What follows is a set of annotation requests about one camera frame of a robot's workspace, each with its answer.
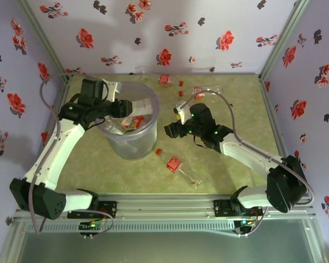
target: floral wallpaper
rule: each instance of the floral wallpaper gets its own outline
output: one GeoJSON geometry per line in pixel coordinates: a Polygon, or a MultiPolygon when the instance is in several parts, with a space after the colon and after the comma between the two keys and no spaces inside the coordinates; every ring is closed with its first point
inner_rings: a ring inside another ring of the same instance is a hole
{"type": "Polygon", "coordinates": [[[260,73],[295,3],[25,1],[64,68],[91,74],[260,73]]]}
{"type": "Polygon", "coordinates": [[[329,0],[310,1],[266,88],[286,148],[315,191],[314,208],[329,250],[329,0]]]}
{"type": "MultiPolygon", "coordinates": [[[[47,8],[52,16],[57,9],[47,8]]],[[[39,85],[54,72],[14,1],[0,1],[0,253],[17,208],[9,184],[24,176],[43,147],[41,133],[46,132],[49,112],[40,102],[39,85]]],[[[45,87],[44,96],[52,105],[61,84],[52,79],[45,87]]]]}

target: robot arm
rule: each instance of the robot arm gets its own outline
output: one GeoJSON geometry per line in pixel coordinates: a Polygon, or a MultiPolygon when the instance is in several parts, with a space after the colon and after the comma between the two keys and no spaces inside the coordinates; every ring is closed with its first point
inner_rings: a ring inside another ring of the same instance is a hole
{"type": "Polygon", "coordinates": [[[273,206],[278,211],[287,213],[306,194],[307,188],[302,182],[271,161],[277,160],[305,179],[296,158],[271,155],[248,142],[242,143],[235,137],[233,130],[215,123],[205,104],[195,104],[189,109],[188,106],[183,107],[184,103],[180,102],[174,108],[180,120],[165,126],[169,137],[182,138],[188,134],[199,137],[207,148],[242,162],[267,180],[266,185],[243,186],[238,189],[230,198],[230,209],[242,214],[249,208],[273,206]]]}
{"type": "Polygon", "coordinates": [[[10,184],[10,190],[22,210],[29,211],[28,195],[35,175],[33,207],[37,215],[54,220],[65,211],[94,210],[98,207],[96,193],[80,189],[57,192],[55,189],[71,151],[92,122],[106,116],[123,118],[132,113],[130,101],[115,99],[115,92],[119,92],[120,88],[118,82],[83,80],[81,93],[61,108],[60,121],[38,160],[22,180],[14,179],[10,184]]]}

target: plastic trash can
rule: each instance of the plastic trash can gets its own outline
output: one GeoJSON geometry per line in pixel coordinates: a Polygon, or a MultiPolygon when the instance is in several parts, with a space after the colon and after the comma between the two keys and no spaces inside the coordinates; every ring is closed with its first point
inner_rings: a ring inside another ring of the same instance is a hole
{"type": "Polygon", "coordinates": [[[116,98],[130,101],[146,98],[151,100],[152,114],[148,116],[147,123],[138,130],[120,135],[107,131],[106,123],[97,126],[119,156],[128,160],[144,158],[152,152],[156,143],[160,100],[151,88],[138,82],[122,82],[121,91],[116,93],[116,98]]]}

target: clear plastic tube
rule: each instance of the clear plastic tube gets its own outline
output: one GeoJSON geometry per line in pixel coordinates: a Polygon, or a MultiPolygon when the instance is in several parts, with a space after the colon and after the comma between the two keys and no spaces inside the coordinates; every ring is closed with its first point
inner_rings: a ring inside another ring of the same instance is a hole
{"type": "MultiPolygon", "coordinates": [[[[186,90],[186,91],[178,91],[178,95],[179,97],[184,97],[184,96],[192,96],[195,93],[199,93],[203,90],[212,90],[214,92],[218,92],[218,93],[223,93],[223,87],[216,85],[216,86],[195,86],[195,87],[191,87],[190,89],[186,90]]],[[[197,96],[195,96],[195,99],[201,99],[204,96],[214,96],[216,95],[215,93],[199,93],[197,96]]]]}
{"type": "Polygon", "coordinates": [[[184,85],[184,81],[177,79],[177,77],[168,74],[152,73],[149,71],[142,71],[141,79],[144,81],[155,80],[158,81],[158,83],[162,86],[171,85],[171,86],[182,87],[184,85]]]}

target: plastic bottle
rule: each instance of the plastic bottle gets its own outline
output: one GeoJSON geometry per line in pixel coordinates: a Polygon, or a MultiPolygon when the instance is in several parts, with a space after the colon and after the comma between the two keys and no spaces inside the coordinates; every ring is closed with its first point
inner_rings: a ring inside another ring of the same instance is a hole
{"type": "Polygon", "coordinates": [[[105,118],[105,123],[103,123],[104,129],[112,134],[122,135],[124,132],[122,129],[110,118],[105,118]]]}
{"type": "Polygon", "coordinates": [[[181,161],[172,153],[163,152],[161,149],[157,149],[156,154],[162,159],[171,172],[185,175],[190,179],[191,185],[197,189],[202,181],[198,179],[198,176],[192,171],[188,163],[181,161]]]}
{"type": "Polygon", "coordinates": [[[180,86],[182,87],[184,85],[184,81],[177,79],[174,76],[168,75],[168,74],[158,74],[158,73],[152,73],[149,71],[142,71],[141,72],[141,79],[144,81],[147,81],[149,79],[153,79],[155,81],[158,81],[160,85],[163,86],[180,86]]]}
{"type": "MultiPolygon", "coordinates": [[[[105,118],[105,122],[103,123],[104,129],[109,133],[123,135],[124,132],[121,127],[117,125],[110,117],[105,118]]],[[[115,141],[120,147],[127,148],[130,152],[137,152],[137,148],[133,145],[129,144],[127,141],[115,141]]]]}
{"type": "MultiPolygon", "coordinates": [[[[223,87],[222,86],[195,86],[192,87],[186,91],[182,91],[180,90],[178,92],[179,97],[183,97],[183,96],[187,96],[190,95],[192,96],[193,94],[197,93],[197,92],[201,92],[203,90],[213,90],[214,92],[219,92],[222,93],[223,92],[223,87]]],[[[196,99],[201,99],[204,96],[212,96],[215,95],[214,93],[200,93],[199,95],[195,96],[196,99]]]]}

